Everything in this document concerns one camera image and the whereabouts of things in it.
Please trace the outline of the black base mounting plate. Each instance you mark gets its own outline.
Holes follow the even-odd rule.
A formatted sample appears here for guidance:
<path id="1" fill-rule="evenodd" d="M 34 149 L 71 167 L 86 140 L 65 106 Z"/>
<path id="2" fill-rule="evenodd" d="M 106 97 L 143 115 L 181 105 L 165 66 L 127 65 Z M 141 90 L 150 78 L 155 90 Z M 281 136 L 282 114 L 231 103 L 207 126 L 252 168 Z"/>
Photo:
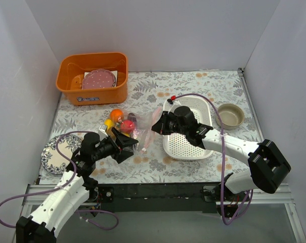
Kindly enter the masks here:
<path id="1" fill-rule="evenodd" d="M 111 212 L 218 213 L 220 182 L 99 184 L 95 202 Z"/>

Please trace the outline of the blue floral plate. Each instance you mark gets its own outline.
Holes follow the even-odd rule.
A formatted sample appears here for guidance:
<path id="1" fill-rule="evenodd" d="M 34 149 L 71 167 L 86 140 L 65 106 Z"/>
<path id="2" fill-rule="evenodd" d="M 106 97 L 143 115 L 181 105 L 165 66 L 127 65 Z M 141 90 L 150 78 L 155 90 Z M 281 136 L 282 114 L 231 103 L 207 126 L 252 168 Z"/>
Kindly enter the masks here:
<path id="1" fill-rule="evenodd" d="M 81 139 L 73 134 L 64 136 L 62 139 L 57 136 L 46 144 L 41 153 L 41 165 L 47 172 L 55 175 L 63 174 L 69 164 L 69 161 L 64 159 L 56 150 L 58 140 L 59 150 L 69 158 L 81 146 Z"/>

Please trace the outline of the beige ceramic bowl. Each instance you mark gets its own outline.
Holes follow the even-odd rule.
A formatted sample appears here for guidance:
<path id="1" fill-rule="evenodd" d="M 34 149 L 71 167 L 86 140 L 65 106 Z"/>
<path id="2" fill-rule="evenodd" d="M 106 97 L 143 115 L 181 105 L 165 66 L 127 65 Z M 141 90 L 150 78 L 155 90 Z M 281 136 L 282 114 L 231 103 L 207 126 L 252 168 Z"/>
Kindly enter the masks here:
<path id="1" fill-rule="evenodd" d="M 222 104 L 218 107 L 217 111 L 221 117 L 225 130 L 234 130 L 244 123 L 244 112 L 235 104 Z"/>

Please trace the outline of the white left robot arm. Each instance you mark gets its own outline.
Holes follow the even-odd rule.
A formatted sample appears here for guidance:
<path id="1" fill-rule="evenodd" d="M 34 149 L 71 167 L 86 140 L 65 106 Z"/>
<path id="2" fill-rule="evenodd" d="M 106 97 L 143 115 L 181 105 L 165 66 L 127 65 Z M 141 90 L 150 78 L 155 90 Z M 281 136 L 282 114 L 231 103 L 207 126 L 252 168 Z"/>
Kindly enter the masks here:
<path id="1" fill-rule="evenodd" d="M 56 242 L 60 230 L 80 205 L 100 196 L 97 180 L 90 177 L 96 161 L 110 156 L 121 163 L 133 156 L 128 149 L 138 143 L 116 128 L 112 133 L 114 138 L 103 132 L 84 135 L 56 187 L 45 192 L 47 198 L 34 212 L 17 221 L 16 242 Z"/>

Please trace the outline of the aluminium table edge rail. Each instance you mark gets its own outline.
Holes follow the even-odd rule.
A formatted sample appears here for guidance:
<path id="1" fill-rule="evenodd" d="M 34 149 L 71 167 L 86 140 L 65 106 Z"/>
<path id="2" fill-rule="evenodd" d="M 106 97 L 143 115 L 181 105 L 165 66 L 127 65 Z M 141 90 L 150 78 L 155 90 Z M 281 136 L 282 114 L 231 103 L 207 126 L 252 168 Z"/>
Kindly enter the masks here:
<path id="1" fill-rule="evenodd" d="M 261 131 L 259 121 L 252 103 L 252 99 L 248 91 L 244 75 L 244 69 L 239 68 L 237 72 L 247 98 L 249 109 L 252 113 L 253 120 L 257 127 L 257 133 L 259 137 L 263 139 L 264 136 Z M 291 189 L 289 188 L 288 183 L 283 183 L 279 187 L 277 192 L 274 194 L 266 194 L 259 190 L 255 190 L 254 197 L 251 203 L 252 206 L 265 205 L 270 209 L 279 209 L 280 212 L 282 212 L 282 214 L 284 215 L 284 221 L 279 224 L 278 231 L 281 232 L 282 229 L 286 229 L 286 232 L 284 232 L 283 234 L 290 236 L 287 240 L 288 242 L 306 242 L 306 237 L 296 211 L 295 199 L 291 192 Z"/>

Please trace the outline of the yellow mango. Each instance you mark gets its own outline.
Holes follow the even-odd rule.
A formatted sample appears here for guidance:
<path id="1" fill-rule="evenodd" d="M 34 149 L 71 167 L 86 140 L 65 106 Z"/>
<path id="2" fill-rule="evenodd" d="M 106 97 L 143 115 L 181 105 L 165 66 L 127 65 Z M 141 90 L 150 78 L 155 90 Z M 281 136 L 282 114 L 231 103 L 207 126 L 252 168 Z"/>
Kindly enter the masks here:
<path id="1" fill-rule="evenodd" d="M 115 123 L 108 118 L 104 121 L 104 125 L 105 125 L 105 132 L 108 134 L 111 132 L 111 128 L 115 126 Z"/>

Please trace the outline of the floral patterned table mat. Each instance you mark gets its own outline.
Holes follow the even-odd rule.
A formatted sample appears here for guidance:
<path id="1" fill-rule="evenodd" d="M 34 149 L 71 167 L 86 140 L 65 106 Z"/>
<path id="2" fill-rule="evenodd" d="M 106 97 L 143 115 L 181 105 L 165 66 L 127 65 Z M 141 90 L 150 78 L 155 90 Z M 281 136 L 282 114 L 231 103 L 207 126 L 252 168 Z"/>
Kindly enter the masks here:
<path id="1" fill-rule="evenodd" d="M 245 115 L 244 123 L 227 134 L 248 141 L 261 141 L 254 113 L 250 108 L 245 84 L 236 71 L 201 70 L 191 72 L 136 72 L 128 75 L 128 96 L 119 108 L 145 114 L 161 107 L 173 96 L 197 93 L 218 107 L 225 103 L 238 105 Z M 50 137 L 77 131 L 97 131 L 115 105 L 74 106 L 62 96 L 54 117 Z M 156 135 L 144 152 L 121 164 L 111 158 L 96 164 L 93 177 L 100 183 L 176 183 L 216 182 L 221 172 L 238 173 L 247 166 L 231 157 L 214 152 L 201 160 L 177 160 L 163 149 L 162 137 Z"/>

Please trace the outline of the clear zip top bag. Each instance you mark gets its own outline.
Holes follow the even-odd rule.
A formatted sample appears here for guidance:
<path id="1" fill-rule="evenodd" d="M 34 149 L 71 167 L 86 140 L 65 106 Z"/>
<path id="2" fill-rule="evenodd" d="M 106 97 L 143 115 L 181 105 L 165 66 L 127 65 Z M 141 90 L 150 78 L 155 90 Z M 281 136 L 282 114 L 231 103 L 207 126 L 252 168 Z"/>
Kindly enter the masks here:
<path id="1" fill-rule="evenodd" d="M 156 109 L 152 111 L 148 111 L 143 114 L 135 113 L 135 112 L 128 111 L 125 109 L 120 109 L 120 110 L 122 110 L 124 113 L 124 119 L 122 120 L 122 122 L 124 120 L 128 120 L 127 116 L 129 113 L 134 113 L 137 117 L 137 122 L 135 123 L 136 127 L 134 131 L 130 134 L 123 133 L 120 130 L 120 124 L 122 122 L 115 123 L 114 127 L 117 130 L 119 130 L 120 132 L 122 132 L 128 137 L 132 137 L 138 140 L 137 144 L 135 144 L 132 148 L 131 147 L 127 148 L 126 150 L 134 152 L 134 153 L 145 152 L 147 148 L 149 147 L 149 145 L 152 144 L 154 141 L 155 133 L 151 131 L 151 128 L 159 120 L 160 115 L 162 113 L 162 107 L 157 107 Z M 112 132 L 108 133 L 108 136 L 110 136 L 111 138 L 114 138 L 114 135 L 112 134 Z"/>

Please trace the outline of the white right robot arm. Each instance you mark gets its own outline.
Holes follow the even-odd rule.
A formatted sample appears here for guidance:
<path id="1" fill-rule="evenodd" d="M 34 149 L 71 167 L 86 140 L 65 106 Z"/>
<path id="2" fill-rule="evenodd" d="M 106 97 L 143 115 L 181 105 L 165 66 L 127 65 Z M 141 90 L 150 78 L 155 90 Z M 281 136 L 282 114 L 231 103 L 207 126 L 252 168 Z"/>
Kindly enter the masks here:
<path id="1" fill-rule="evenodd" d="M 222 135 L 213 127 L 199 123 L 187 106 L 163 111 L 152 126 L 152 131 L 161 135 L 181 134 L 193 146 L 225 152 L 246 164 L 248 170 L 224 179 L 220 196 L 225 201 L 231 201 L 238 193 L 251 189 L 273 194 L 291 171 L 290 164 L 273 141 L 265 139 L 262 142 L 250 142 Z"/>

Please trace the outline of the orange tangerine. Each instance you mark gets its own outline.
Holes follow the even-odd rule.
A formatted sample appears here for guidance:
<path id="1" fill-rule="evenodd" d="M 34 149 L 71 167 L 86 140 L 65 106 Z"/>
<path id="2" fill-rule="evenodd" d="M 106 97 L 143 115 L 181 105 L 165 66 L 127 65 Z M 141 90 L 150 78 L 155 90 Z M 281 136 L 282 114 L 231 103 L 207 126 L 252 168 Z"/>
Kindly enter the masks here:
<path id="1" fill-rule="evenodd" d="M 110 119 L 114 122 L 114 123 L 120 123 L 122 122 L 122 120 L 124 119 L 124 113 L 122 110 L 120 109 L 113 109 L 110 112 Z"/>

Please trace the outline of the purple eggplant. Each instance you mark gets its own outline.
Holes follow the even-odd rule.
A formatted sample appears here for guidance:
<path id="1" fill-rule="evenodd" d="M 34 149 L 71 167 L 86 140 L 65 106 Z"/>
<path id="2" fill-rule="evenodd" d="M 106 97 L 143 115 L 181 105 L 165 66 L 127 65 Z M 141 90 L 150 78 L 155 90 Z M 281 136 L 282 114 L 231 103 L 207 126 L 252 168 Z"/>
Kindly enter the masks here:
<path id="1" fill-rule="evenodd" d="M 130 120 L 133 123 L 137 122 L 137 117 L 134 113 L 129 113 L 128 116 L 127 116 L 127 119 Z"/>

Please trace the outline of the red apple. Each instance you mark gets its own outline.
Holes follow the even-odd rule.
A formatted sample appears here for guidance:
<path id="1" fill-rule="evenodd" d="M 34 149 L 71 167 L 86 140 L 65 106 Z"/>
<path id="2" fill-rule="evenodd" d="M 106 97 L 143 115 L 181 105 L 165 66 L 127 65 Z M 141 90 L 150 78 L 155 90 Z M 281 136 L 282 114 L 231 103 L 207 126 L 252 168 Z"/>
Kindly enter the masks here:
<path id="1" fill-rule="evenodd" d="M 127 133 L 130 134 L 134 131 L 135 129 L 135 123 L 131 120 L 124 120 L 121 124 L 120 124 L 120 130 L 123 133 Z"/>

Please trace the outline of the pink polka dot plate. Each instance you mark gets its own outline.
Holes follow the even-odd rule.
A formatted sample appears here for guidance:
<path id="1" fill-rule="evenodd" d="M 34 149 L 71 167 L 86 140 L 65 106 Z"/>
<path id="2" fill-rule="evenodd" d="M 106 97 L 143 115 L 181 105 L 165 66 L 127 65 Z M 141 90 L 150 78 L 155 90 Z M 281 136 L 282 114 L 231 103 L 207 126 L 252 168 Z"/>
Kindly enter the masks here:
<path id="1" fill-rule="evenodd" d="M 105 89 L 113 88 L 116 84 L 117 78 L 112 71 L 96 69 L 85 74 L 81 88 L 83 90 Z"/>

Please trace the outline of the white perforated plastic basket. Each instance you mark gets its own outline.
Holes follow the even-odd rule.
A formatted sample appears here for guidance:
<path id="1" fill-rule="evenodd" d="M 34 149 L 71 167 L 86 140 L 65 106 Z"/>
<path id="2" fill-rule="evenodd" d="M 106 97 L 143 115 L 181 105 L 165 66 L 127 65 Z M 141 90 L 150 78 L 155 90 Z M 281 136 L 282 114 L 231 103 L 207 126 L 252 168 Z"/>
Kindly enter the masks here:
<path id="1" fill-rule="evenodd" d="M 194 113 L 199 123 L 212 126 L 209 103 L 199 96 L 184 96 L 177 98 L 182 106 L 188 106 Z M 168 111 L 170 105 L 167 101 L 163 104 L 163 110 Z M 212 150 L 205 150 L 191 145 L 184 135 L 171 134 L 163 137 L 163 148 L 172 158 L 180 160 L 200 160 L 212 155 Z"/>

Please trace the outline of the orange plastic tub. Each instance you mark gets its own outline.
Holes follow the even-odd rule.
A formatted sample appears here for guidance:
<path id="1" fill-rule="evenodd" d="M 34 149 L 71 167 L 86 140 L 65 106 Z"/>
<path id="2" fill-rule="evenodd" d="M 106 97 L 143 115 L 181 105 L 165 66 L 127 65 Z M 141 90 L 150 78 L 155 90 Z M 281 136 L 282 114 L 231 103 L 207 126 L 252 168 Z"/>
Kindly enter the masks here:
<path id="1" fill-rule="evenodd" d="M 75 106 L 118 104 L 127 98 L 127 80 L 125 54 L 79 54 L 62 61 L 56 87 Z"/>

